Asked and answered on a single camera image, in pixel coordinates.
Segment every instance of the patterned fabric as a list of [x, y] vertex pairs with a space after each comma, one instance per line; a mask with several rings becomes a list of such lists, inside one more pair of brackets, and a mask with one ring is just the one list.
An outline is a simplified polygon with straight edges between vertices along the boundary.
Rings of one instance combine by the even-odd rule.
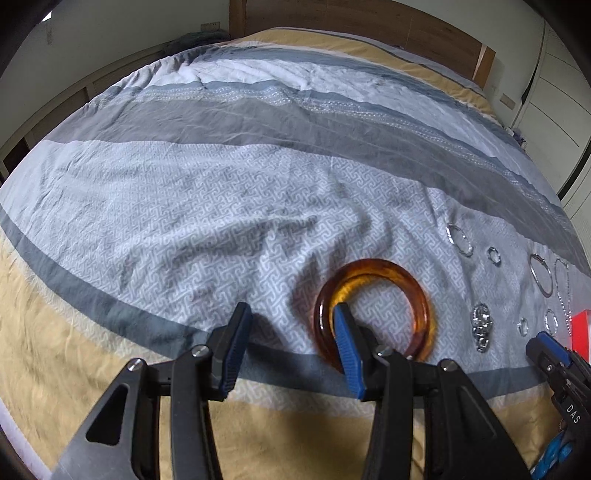
[[[0, 424], [39, 478], [126, 359], [177, 356], [239, 301], [254, 331], [236, 390], [212, 407], [226, 478], [358, 478], [372, 406], [317, 356], [309, 321], [332, 273], [372, 257], [422, 285], [429, 361], [454, 358], [531, 463], [557, 422], [517, 323], [534, 335], [550, 308], [570, 339], [529, 254], [567, 261], [571, 309], [591, 309], [571, 223], [478, 87], [351, 35], [274, 29], [139, 69], [27, 155], [0, 188], [0, 227]], [[485, 354], [480, 302], [495, 321]], [[404, 349], [399, 291], [377, 284], [352, 307]], [[417, 413], [413, 475], [422, 425]]]

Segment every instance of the wooden bed frame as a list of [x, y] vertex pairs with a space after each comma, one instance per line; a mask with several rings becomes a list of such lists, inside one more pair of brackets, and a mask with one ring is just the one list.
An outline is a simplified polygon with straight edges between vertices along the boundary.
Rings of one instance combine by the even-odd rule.
[[458, 28], [392, 0], [230, 0], [230, 35], [272, 27], [373, 38], [434, 60], [484, 88], [495, 52]]

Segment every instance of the bed sheet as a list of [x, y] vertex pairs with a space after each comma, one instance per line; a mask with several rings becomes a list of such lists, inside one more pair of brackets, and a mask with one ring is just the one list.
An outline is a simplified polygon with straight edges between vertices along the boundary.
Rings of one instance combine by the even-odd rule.
[[[525, 344], [547, 309], [570, 338], [566, 284], [545, 298], [529, 255], [568, 263], [571, 309], [591, 309], [573, 226], [482, 91], [353, 35], [278, 28], [139, 69], [27, 155], [0, 188], [0, 227], [0, 424], [43, 479], [127, 359], [175, 358], [239, 301], [254, 330], [235, 390], [212, 405], [225, 478], [358, 478], [373, 406], [318, 356], [309, 321], [323, 283], [373, 257], [421, 284], [438, 325], [428, 361], [455, 359], [531, 464], [558, 420]], [[470, 329], [480, 302], [486, 353]], [[399, 291], [377, 284], [352, 306], [406, 345]], [[423, 460], [417, 411], [416, 478]]]

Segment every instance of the orange bracelet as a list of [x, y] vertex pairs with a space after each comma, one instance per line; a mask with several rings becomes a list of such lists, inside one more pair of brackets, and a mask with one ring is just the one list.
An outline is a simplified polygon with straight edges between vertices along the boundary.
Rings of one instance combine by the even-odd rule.
[[312, 318], [312, 331], [321, 356], [339, 371], [342, 366], [335, 342], [333, 309], [347, 301], [358, 288], [377, 278], [385, 278], [399, 287], [413, 310], [413, 334], [404, 356], [423, 361], [433, 350], [436, 323], [431, 318], [427, 297], [414, 277], [388, 260], [356, 260], [338, 269], [324, 284], [316, 298]]

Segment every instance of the electrical outlet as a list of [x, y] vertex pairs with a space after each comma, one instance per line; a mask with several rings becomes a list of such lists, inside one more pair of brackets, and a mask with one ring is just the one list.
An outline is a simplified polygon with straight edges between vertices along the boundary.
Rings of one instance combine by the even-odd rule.
[[511, 109], [511, 110], [513, 110], [515, 108], [515, 102], [513, 100], [511, 100], [509, 97], [507, 97], [507, 95], [505, 95], [504, 93], [503, 93], [503, 95], [501, 95], [501, 98], [499, 101], [503, 105], [506, 105], [507, 107], [509, 107], [509, 109]]
[[220, 29], [220, 22], [209, 22], [209, 23], [202, 23], [201, 24], [201, 31], [202, 32], [211, 32], [213, 30]]

